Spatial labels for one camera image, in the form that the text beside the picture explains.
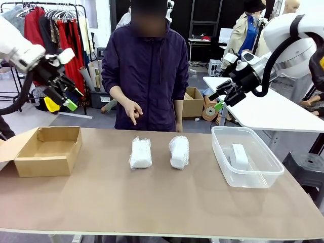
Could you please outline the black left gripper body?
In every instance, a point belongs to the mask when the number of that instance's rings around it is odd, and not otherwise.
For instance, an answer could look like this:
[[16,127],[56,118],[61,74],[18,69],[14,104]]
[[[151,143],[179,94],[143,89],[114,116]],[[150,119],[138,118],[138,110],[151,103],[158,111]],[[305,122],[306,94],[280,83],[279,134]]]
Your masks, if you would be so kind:
[[66,76],[63,74],[65,64],[67,57],[64,54],[43,55],[31,70],[32,82],[37,86],[67,85]]

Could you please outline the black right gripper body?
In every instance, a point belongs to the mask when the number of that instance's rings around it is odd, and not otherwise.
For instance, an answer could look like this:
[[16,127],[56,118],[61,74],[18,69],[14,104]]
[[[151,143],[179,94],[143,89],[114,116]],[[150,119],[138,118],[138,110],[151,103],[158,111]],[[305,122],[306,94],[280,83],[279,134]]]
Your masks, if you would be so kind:
[[233,69],[231,80],[235,84],[235,90],[244,93],[248,93],[260,85],[260,79],[252,67],[245,67],[239,71]]

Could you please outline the person's right hand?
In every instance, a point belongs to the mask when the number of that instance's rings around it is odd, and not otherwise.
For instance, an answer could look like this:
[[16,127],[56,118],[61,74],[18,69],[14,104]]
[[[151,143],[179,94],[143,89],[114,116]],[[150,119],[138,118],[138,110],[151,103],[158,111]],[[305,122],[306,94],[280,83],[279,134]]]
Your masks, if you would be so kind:
[[131,119],[133,124],[137,125],[137,119],[143,115],[142,108],[134,101],[127,101],[124,109],[126,111],[127,116]]

